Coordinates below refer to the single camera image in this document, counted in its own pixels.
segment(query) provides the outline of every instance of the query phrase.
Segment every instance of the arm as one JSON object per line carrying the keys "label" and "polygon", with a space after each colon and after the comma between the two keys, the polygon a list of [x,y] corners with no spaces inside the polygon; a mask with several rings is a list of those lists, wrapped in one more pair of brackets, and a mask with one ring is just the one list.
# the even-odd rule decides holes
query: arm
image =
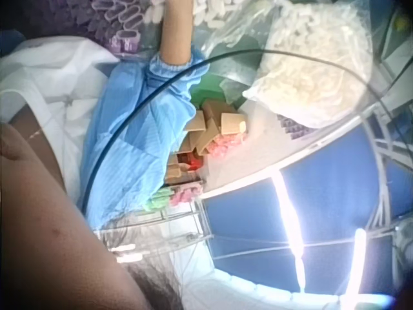
{"label": "arm", "polygon": [[161,59],[168,65],[184,65],[191,58],[193,0],[166,0],[161,40]]}
{"label": "arm", "polygon": [[27,142],[8,125],[0,136],[2,297],[35,309],[146,309]]}

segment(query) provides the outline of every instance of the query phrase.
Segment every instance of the pink item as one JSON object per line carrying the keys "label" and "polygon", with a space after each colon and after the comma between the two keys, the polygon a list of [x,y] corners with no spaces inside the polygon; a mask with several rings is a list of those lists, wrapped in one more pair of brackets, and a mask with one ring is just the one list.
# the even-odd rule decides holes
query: pink item
{"label": "pink item", "polygon": [[234,147],[242,145],[247,134],[219,135],[207,147],[207,151],[215,158],[224,158]]}
{"label": "pink item", "polygon": [[203,192],[202,186],[200,184],[188,184],[180,186],[173,197],[170,199],[171,207],[176,207],[180,203],[193,202],[194,198],[201,195]]}

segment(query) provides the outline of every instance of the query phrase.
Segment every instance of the blue sleeve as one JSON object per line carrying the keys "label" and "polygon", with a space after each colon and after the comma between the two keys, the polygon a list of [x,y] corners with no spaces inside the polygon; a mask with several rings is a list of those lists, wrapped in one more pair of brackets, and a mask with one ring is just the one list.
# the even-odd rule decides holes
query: blue sleeve
{"label": "blue sleeve", "polygon": [[[112,72],[86,137],[81,168],[83,189],[101,151],[128,115],[157,87],[202,59],[194,51],[188,64],[172,67],[155,56],[147,66],[122,63]],[[117,139],[90,193],[86,220],[91,228],[101,229],[124,213],[143,210],[163,185],[169,154],[180,143],[184,127],[196,113],[189,89],[200,82],[207,70],[197,70],[174,83],[145,107]]]}

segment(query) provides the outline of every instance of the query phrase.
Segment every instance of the white cloth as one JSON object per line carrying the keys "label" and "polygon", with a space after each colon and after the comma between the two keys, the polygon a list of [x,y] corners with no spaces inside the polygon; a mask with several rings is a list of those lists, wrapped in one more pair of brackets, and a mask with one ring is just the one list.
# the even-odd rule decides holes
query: white cloth
{"label": "white cloth", "polygon": [[0,59],[0,118],[27,103],[52,147],[69,197],[77,202],[83,142],[108,78],[96,68],[119,60],[81,37],[48,37],[20,44]]}

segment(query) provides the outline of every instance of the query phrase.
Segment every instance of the plastic bag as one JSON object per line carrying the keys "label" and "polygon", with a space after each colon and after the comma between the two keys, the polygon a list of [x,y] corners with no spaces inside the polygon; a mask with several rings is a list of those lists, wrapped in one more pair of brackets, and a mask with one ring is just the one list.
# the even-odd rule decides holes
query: plastic bag
{"label": "plastic bag", "polygon": [[228,48],[234,47],[246,34],[258,32],[257,24],[264,20],[274,7],[272,0],[245,0],[240,9],[231,14],[223,28],[217,29],[205,41],[202,52],[209,56],[213,49],[221,43]]}
{"label": "plastic bag", "polygon": [[[331,61],[368,81],[371,35],[364,11],[355,4],[283,1],[267,48]],[[365,91],[362,83],[343,70],[296,57],[265,55],[259,78],[244,97],[306,127],[322,128],[350,114]]]}

